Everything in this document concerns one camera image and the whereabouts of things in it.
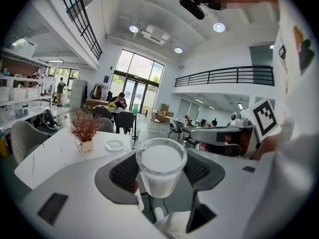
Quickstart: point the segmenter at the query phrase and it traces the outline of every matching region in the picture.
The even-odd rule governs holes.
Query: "red dried plant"
[[[91,141],[98,131],[103,127],[103,124],[98,123],[100,116],[84,118],[84,113],[81,109],[76,110],[77,119],[70,126],[70,133],[77,138],[81,144],[86,141]]]

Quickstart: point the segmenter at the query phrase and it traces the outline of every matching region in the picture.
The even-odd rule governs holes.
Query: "black metal railing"
[[[272,66],[239,66],[191,74],[176,79],[175,87],[213,83],[252,83],[274,86]]]
[[[88,46],[97,59],[102,54],[102,49],[95,37],[83,0],[63,0],[66,13],[74,22]]]

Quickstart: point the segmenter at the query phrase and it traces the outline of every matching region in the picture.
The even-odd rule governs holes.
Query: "potted plant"
[[[84,118],[83,111],[80,109],[76,110],[76,116],[77,118],[70,126],[70,133],[80,141],[79,147],[83,152],[93,150],[93,137],[103,127],[102,124],[98,123],[100,116]]]
[[[109,103],[108,104],[108,109],[109,110],[114,110],[116,108],[116,105],[114,103]]]

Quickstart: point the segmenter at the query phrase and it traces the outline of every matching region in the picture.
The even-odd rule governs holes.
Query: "fluorescent light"
[[[199,100],[199,99],[197,99],[197,98],[195,98],[195,100],[201,102],[202,104],[204,103],[203,101],[201,101],[201,100]]]
[[[130,31],[133,32],[133,33],[137,33],[139,31],[139,28],[137,26],[130,26]]]
[[[176,53],[182,53],[183,49],[181,47],[177,47],[177,48],[175,48],[175,52]]]
[[[213,25],[216,32],[221,33],[225,31],[225,25],[223,23],[217,22]]]
[[[63,60],[49,60],[50,63],[64,63]]]

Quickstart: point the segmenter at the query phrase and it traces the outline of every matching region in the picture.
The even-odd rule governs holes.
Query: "small white plate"
[[[105,147],[111,151],[119,151],[124,148],[124,143],[119,140],[109,140],[106,142]]]

